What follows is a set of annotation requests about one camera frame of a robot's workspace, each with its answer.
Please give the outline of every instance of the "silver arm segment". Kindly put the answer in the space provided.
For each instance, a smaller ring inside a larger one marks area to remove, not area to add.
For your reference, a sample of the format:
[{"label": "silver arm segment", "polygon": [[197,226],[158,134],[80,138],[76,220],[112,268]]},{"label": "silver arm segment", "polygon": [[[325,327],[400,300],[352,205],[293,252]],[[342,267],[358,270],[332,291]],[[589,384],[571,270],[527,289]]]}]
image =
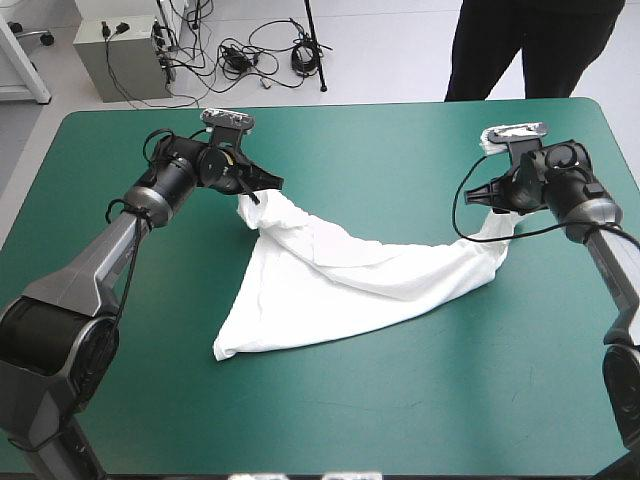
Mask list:
[{"label": "silver arm segment", "polygon": [[[120,302],[113,287],[133,253],[136,221],[123,212],[69,265],[29,284],[23,295],[88,317],[115,314]],[[142,239],[149,233],[146,222],[141,233]]]},{"label": "silver arm segment", "polygon": [[640,250],[606,230],[593,232],[586,245],[620,312],[604,343],[640,346]]}]

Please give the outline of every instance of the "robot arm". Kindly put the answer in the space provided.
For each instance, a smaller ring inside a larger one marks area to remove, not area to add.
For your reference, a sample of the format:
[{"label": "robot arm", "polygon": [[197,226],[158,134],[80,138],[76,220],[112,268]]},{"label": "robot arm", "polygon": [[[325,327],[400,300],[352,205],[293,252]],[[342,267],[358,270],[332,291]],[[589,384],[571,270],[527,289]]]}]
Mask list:
[{"label": "robot arm", "polygon": [[609,348],[603,373],[623,443],[637,455],[640,246],[620,229],[622,210],[594,176],[583,145],[570,140],[543,147],[540,137],[546,133],[544,125],[541,132],[528,137],[504,134],[504,130],[489,131],[488,139],[506,144],[511,168],[501,177],[466,191],[466,203],[488,205],[496,213],[525,214],[548,208],[571,241],[585,244],[619,311],[604,338]]},{"label": "robot arm", "polygon": [[0,316],[0,428],[40,480],[105,477],[74,414],[95,393],[118,347],[121,309],[114,286],[152,228],[166,225],[196,187],[223,194],[282,188],[283,180],[240,148],[253,117],[202,114],[208,142],[169,130],[149,169],[124,196],[127,206],[61,270],[31,283]]}]

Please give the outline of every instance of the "white cloth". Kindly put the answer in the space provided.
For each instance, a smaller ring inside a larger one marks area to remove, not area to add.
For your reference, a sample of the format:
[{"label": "white cloth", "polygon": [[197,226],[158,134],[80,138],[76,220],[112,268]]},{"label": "white cloth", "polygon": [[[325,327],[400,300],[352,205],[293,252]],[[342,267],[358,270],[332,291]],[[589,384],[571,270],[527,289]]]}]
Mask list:
[{"label": "white cloth", "polygon": [[[325,342],[425,313],[495,277],[508,242],[383,245],[351,237],[277,190],[239,196],[258,238],[213,344],[216,359]],[[489,213],[478,238],[506,236],[517,214]]]}]

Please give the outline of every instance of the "person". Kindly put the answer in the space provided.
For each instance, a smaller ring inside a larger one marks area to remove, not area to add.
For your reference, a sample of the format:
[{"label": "person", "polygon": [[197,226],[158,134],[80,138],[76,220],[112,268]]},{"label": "person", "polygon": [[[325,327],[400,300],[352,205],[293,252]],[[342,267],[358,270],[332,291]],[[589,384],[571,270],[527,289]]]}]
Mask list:
[{"label": "person", "polygon": [[625,0],[464,0],[445,101],[484,100],[522,50],[526,98],[568,97]]}]

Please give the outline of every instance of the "tripod leg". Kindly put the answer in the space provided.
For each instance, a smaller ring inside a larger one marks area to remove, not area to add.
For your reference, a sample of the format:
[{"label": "tripod leg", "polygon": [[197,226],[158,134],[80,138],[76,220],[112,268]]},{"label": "tripod leg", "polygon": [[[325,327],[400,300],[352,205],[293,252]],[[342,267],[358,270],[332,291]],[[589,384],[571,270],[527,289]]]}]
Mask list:
[{"label": "tripod leg", "polygon": [[309,19],[309,30],[311,30],[311,40],[314,43],[313,55],[316,57],[318,62],[318,74],[320,75],[320,91],[327,91],[327,84],[324,82],[324,72],[322,71],[322,61],[320,60],[320,53],[318,53],[318,38],[316,37],[316,29],[313,25],[313,17],[311,15],[311,5],[309,4],[310,0],[304,0],[304,6],[307,9],[307,18]]}]

